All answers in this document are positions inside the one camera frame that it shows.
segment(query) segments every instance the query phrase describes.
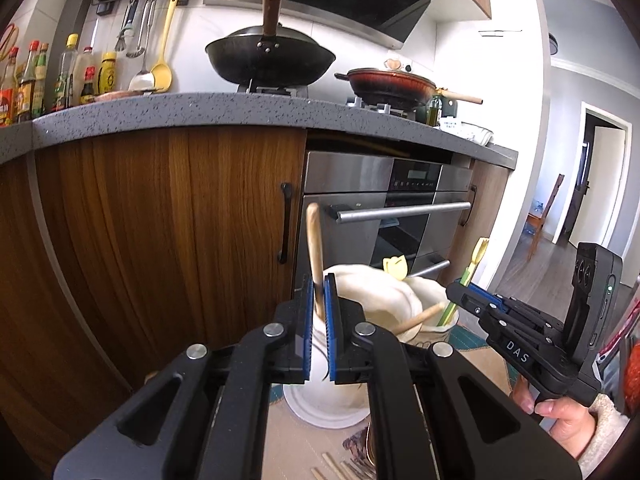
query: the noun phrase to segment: wooden chair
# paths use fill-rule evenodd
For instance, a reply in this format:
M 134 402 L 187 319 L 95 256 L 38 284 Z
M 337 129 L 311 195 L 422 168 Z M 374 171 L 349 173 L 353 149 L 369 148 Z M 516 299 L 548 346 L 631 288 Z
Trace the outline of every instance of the wooden chair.
M 549 213 L 551 206 L 553 205 L 554 200 L 556 199 L 556 195 L 558 194 L 558 190 L 560 186 L 562 186 L 562 181 L 564 180 L 564 175 L 559 174 L 556 179 L 556 184 L 554 186 L 554 190 L 551 192 L 551 196 L 549 200 L 546 201 L 545 210 L 542 212 L 541 216 L 538 216 L 536 212 L 530 211 L 529 215 L 527 215 L 527 224 L 531 225 L 535 232 L 533 233 L 533 240 L 531 241 L 531 245 L 529 247 L 529 254 L 527 255 L 527 261 L 531 259 L 531 257 L 536 253 L 536 249 L 538 248 L 538 242 L 540 241 L 540 237 L 542 236 L 542 228 L 545 225 L 546 215 Z

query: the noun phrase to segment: wooden floor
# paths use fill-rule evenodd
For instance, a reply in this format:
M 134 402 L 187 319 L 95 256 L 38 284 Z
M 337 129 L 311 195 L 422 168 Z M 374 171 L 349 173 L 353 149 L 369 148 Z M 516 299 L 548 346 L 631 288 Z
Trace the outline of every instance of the wooden floor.
M 576 249 L 567 240 L 557 244 L 540 239 L 538 250 L 530 262 L 527 251 L 532 236 L 523 233 L 513 253 L 507 272 L 496 292 L 503 296 L 518 298 L 560 320 L 569 310 L 574 288 L 571 285 L 574 273 Z M 631 288 L 620 285 L 613 322 L 622 316 L 629 302 Z

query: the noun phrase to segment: stove burner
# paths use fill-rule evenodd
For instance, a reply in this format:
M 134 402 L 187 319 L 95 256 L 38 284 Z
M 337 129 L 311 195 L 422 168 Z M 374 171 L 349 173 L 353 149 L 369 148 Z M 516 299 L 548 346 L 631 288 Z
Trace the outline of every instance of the stove burner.
M 361 97 L 356 97 L 353 102 L 347 101 L 347 106 L 352 108 L 363 108 L 365 110 L 377 111 L 379 114 L 395 115 L 409 121 L 415 121 L 415 110 L 398 110 L 392 108 L 390 104 L 379 103 L 377 105 L 364 104 Z
M 300 97 L 307 99 L 309 91 L 307 86 L 299 86 L 295 88 L 270 88 L 265 86 L 238 85 L 238 92 L 244 94 L 269 94 L 269 95 L 286 95 L 289 97 Z

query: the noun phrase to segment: wok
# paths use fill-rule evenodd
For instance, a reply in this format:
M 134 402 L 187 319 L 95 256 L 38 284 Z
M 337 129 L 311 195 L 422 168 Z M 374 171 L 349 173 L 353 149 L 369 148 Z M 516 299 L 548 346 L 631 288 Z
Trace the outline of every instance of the wok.
M 357 68 L 346 74 L 334 74 L 336 79 L 348 81 L 353 93 L 367 105 L 389 104 L 398 110 L 412 110 L 426 105 L 434 94 L 449 99 L 482 104 L 482 99 L 437 88 L 425 77 L 400 70 Z
M 293 28 L 278 23 L 282 0 L 262 0 L 262 25 L 242 28 L 209 43 L 213 69 L 245 86 L 291 88 L 318 80 L 335 61 L 334 53 Z

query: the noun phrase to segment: stainless steel oven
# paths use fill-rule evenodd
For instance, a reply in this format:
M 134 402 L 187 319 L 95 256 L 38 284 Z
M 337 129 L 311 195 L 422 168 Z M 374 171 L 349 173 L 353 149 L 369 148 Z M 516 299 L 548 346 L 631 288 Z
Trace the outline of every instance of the stainless steel oven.
M 412 276 L 435 277 L 460 212 L 469 209 L 471 170 L 388 156 L 308 152 L 303 187 L 296 288 L 310 272 L 306 206 L 321 206 L 325 268 L 366 264 L 404 254 Z

